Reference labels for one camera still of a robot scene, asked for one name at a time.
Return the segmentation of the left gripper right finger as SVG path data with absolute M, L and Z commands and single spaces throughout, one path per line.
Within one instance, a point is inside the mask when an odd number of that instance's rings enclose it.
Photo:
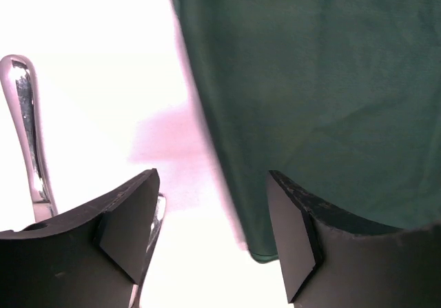
M 440 224 L 400 229 L 267 177 L 271 225 L 295 307 L 439 307 Z

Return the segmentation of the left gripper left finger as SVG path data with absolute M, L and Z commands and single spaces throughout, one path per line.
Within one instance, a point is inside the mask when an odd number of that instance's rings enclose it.
M 2 307 L 138 307 L 160 179 L 141 172 L 94 200 L 1 233 Z

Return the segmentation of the dark green cloth napkin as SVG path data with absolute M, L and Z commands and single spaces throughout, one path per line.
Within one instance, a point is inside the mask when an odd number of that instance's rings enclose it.
M 278 170 L 361 217 L 440 218 L 440 0 L 172 0 L 252 258 Z

